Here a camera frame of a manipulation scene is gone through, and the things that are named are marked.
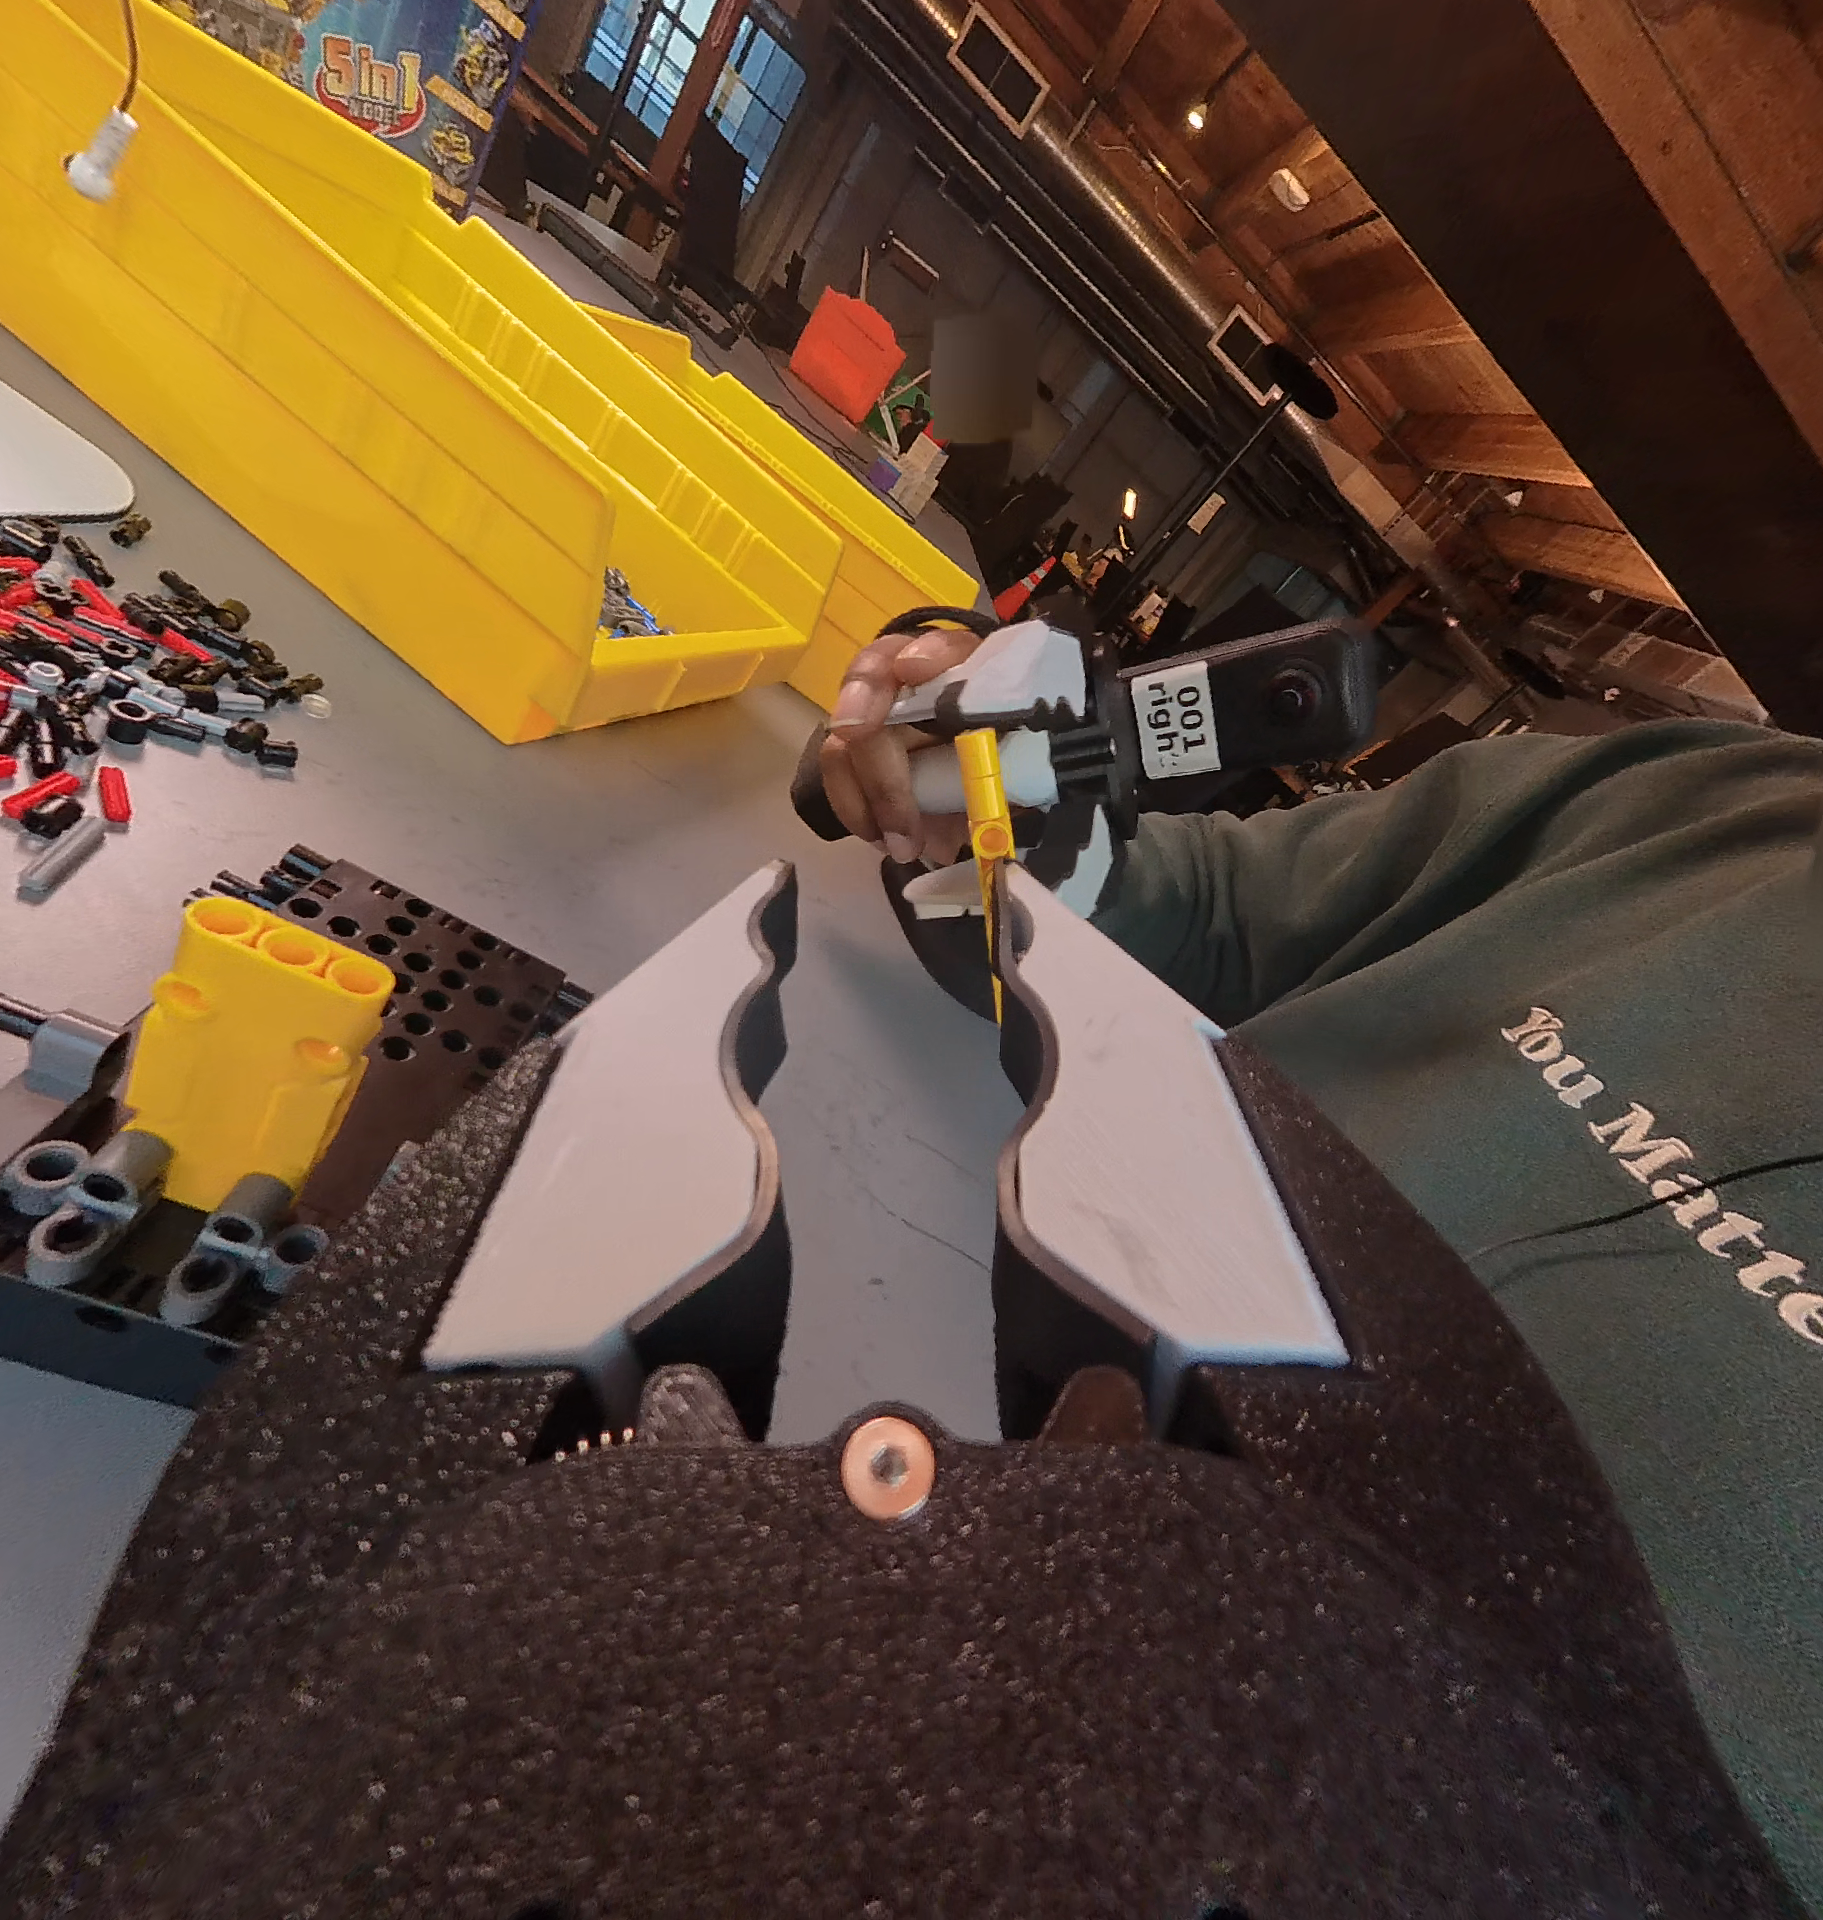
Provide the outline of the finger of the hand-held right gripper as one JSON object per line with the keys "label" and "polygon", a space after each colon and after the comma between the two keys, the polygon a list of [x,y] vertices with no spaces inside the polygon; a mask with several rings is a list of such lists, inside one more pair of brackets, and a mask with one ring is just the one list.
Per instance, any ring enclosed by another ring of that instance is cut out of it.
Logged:
{"label": "finger of the hand-held right gripper", "polygon": [[[968,812],[957,741],[910,749],[910,793],[922,812]],[[995,739],[1007,806],[1054,806],[1049,739]]]}
{"label": "finger of the hand-held right gripper", "polygon": [[1069,732],[1092,716],[1089,643],[1049,621],[989,634],[927,683],[927,732]]}

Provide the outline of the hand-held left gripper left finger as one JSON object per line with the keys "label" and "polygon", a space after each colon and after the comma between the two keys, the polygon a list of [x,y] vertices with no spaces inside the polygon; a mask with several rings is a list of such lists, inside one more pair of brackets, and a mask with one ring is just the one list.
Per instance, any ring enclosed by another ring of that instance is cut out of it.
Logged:
{"label": "hand-held left gripper left finger", "polygon": [[794,864],[774,858],[563,1028],[423,1367],[575,1367],[631,1428],[655,1367],[703,1366],[765,1441],[790,1249],[758,1094],[794,946]]}

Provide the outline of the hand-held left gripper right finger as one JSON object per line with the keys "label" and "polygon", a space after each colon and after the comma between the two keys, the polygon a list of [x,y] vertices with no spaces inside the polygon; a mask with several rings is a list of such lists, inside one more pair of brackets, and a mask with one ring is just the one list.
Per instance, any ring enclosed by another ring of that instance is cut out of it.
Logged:
{"label": "hand-held left gripper right finger", "polygon": [[997,1057],[1025,1101],[997,1151],[1002,1437],[1037,1437],[1092,1366],[1138,1379],[1154,1437],[1200,1366],[1345,1367],[1224,1028],[1025,864],[995,899]]}

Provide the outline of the long yellow lego beam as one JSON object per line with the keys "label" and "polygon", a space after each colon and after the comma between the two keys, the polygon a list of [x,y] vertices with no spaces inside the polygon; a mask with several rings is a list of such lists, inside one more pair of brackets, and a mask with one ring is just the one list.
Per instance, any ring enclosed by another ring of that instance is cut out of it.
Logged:
{"label": "long yellow lego beam", "polygon": [[[965,773],[965,793],[968,793],[968,821],[972,818],[995,818],[995,812],[1009,812],[1007,806],[1007,791],[1002,791],[1002,779],[997,779],[997,732],[995,727],[980,727],[980,732],[960,732],[957,734],[960,744],[957,744],[957,758],[960,758],[960,773]],[[980,878],[980,903],[983,903],[983,922],[988,922],[988,959],[989,959],[989,997],[995,997],[995,1024],[1002,1024],[1002,969],[997,969],[997,873],[1009,858],[1002,863],[989,863],[989,864],[980,864],[975,863],[975,878]]]}

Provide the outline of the black lego base block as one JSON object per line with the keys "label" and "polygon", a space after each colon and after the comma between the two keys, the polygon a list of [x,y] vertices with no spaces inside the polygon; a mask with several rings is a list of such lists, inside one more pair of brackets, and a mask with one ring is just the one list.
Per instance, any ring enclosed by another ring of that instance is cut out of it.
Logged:
{"label": "black lego base block", "polygon": [[28,1064],[0,1083],[0,1356],[145,1401],[195,1406],[293,1277],[529,1039],[590,1006],[548,959],[356,863],[290,847],[264,878],[218,873],[195,899],[265,906],[395,969],[371,1069],[290,1216],[254,1241],[151,1188],[69,1201],[124,1123],[140,1018],[106,1024],[0,992]]}

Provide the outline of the pile of small lego parts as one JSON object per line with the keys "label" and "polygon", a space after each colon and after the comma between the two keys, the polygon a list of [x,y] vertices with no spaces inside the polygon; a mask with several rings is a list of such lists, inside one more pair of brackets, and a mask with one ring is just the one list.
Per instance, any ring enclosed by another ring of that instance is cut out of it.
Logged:
{"label": "pile of small lego parts", "polygon": [[21,854],[21,903],[51,899],[133,829],[133,768],[151,744],[290,774],[296,716],[329,716],[321,679],[254,636],[244,598],[168,566],[145,591],[121,588],[101,546],[145,531],[143,513],[106,534],[0,516],[0,829]]}

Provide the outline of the person's right hand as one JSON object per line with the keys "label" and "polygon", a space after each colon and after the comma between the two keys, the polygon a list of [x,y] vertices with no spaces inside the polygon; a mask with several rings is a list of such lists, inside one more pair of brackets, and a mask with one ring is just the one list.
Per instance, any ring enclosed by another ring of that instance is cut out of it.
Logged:
{"label": "person's right hand", "polygon": [[919,624],[883,634],[843,671],[829,734],[816,749],[821,786],[843,829],[897,863],[949,864],[968,847],[965,812],[927,812],[910,786],[910,758],[935,744],[917,727],[892,727],[890,707],[910,686],[965,664],[980,634]]}

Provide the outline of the yellow storage bin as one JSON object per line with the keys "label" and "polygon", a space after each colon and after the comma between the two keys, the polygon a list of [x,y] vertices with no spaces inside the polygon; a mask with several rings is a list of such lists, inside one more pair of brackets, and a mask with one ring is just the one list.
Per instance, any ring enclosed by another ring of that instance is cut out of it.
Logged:
{"label": "yellow storage bin", "polygon": [[[808,639],[396,297],[433,176],[143,2],[0,2],[0,322],[504,741],[789,679]],[[676,634],[598,636],[605,566]]]}
{"label": "yellow storage bin", "polygon": [[814,418],[800,396],[781,413],[730,371],[704,371],[686,333],[635,313],[590,313],[631,347],[716,443],[703,476],[726,476],[730,507],[826,583],[826,598],[789,686],[829,707],[853,656],[910,608],[975,608],[980,581],[944,558],[860,476],[857,451]]}
{"label": "yellow storage bin", "polygon": [[419,197],[395,297],[506,376],[781,621],[816,629],[840,534],[491,223]]}

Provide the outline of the person's black pants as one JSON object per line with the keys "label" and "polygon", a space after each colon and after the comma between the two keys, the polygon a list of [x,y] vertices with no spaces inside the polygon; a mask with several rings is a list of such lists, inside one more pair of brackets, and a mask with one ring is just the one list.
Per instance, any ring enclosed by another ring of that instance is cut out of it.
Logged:
{"label": "person's black pants", "polygon": [[997,1024],[1002,987],[975,858],[949,864],[883,863],[890,906],[922,969],[968,1011]]}

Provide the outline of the colourful brick model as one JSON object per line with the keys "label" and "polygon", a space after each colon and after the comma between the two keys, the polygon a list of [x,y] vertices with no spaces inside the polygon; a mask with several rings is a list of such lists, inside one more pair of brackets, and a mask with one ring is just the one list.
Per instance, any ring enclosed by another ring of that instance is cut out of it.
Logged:
{"label": "colourful brick model", "polygon": [[922,513],[949,462],[944,443],[932,432],[927,389],[910,381],[885,393],[867,427],[879,443],[867,483],[905,516]]}

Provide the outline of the orange plastic bin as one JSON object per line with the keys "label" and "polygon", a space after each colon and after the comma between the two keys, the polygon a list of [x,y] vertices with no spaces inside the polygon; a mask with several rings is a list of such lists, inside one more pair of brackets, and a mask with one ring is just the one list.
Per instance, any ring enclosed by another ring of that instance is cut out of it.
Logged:
{"label": "orange plastic bin", "polygon": [[874,413],[902,364],[905,347],[892,322],[874,302],[835,288],[816,297],[789,357],[794,381],[846,423],[864,423]]}

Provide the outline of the black earphone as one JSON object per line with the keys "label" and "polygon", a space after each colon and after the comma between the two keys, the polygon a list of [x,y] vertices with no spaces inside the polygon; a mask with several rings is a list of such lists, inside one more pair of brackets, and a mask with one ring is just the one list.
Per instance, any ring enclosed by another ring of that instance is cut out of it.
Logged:
{"label": "black earphone", "polygon": [[1694,1202],[1699,1197],[1712,1197],[1718,1184],[1744,1184],[1744,1182],[1758,1182],[1758,1176],[1772,1176],[1772,1173],[1781,1173],[1781,1171],[1804,1171],[1804,1167],[1823,1167],[1823,1151],[1804,1151],[1804,1154],[1786,1154],[1786,1158],[1773,1158],[1773,1161],[1750,1161],[1750,1167],[1740,1167],[1740,1171],[1724,1171],[1724,1173],[1715,1173],[1712,1184],[1704,1184],[1704,1188],[1659,1191],[1659,1184],[1650,1184],[1650,1197],[1643,1202],[1634,1202],[1634,1206],[1574,1218],[1574,1221],[1533,1231],[1533,1232],[1520,1232],[1520,1236],[1502,1236],[1502,1241],[1490,1241],[1490,1243],[1475,1249],[1464,1259],[1477,1264],[1477,1259],[1494,1259],[1495,1252],[1507,1252],[1507,1249],[1520,1249],[1520,1243],[1542,1243],[1542,1241],[1554,1241],[1554,1236],[1604,1231],[1604,1224],[1633,1221],[1633,1218],[1640,1218],[1645,1209],[1659,1209],[1659,1206]]}

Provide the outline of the factory window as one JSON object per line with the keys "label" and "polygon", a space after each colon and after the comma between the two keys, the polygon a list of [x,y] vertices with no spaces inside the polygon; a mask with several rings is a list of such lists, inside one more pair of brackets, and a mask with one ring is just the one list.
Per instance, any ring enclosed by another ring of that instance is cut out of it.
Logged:
{"label": "factory window", "polygon": [[[635,156],[653,156],[713,11],[716,2],[605,2],[578,67],[563,83],[568,97],[598,121],[639,46],[626,99],[614,116],[614,143]],[[790,57],[784,14],[770,2],[749,2],[704,106],[704,121],[748,159],[748,182],[778,153],[800,92],[803,63]]]}

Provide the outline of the blue printed kit box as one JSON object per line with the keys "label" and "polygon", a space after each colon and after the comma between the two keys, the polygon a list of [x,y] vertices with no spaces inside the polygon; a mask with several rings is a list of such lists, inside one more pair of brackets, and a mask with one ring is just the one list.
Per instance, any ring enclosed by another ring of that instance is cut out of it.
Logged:
{"label": "blue printed kit box", "polygon": [[539,2],[168,2],[168,11],[411,156],[443,211],[466,218]]}

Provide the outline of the metal air duct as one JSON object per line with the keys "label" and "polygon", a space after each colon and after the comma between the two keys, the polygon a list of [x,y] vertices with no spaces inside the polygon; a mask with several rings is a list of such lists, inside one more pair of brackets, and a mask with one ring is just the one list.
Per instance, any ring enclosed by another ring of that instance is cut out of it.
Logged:
{"label": "metal air duct", "polygon": [[843,2],[843,28],[860,51],[883,61],[890,71],[917,67],[922,83],[905,79],[907,91],[935,84],[932,112],[944,134],[972,156],[972,164],[997,178],[1014,202],[1049,202],[1062,223],[1074,223],[1089,249],[1098,249],[1117,276],[1138,288],[1138,301],[1167,312],[1167,328],[1183,336],[1183,358],[1213,366],[1229,381],[1225,343],[1234,322],[1264,341],[1303,357],[1338,401],[1338,414],[1308,423],[1308,446],[1330,468],[1337,487],[1375,526],[1407,558],[1417,546],[1442,543],[1459,529],[1453,494],[1442,494],[1427,476],[1395,476],[1395,457],[1355,451],[1338,439],[1338,423],[1357,423],[1373,439],[1390,439],[1390,427],[1357,393],[1355,378],[1323,357],[1303,322],[1293,322],[1260,286],[1257,269],[1229,258],[1225,286],[1214,286],[1177,238],[1164,234],[1153,218],[1125,193],[1125,186],[1077,144],[1054,109],[1040,109],[1027,132],[995,132],[989,97],[944,61],[949,41],[965,28],[952,2]]}

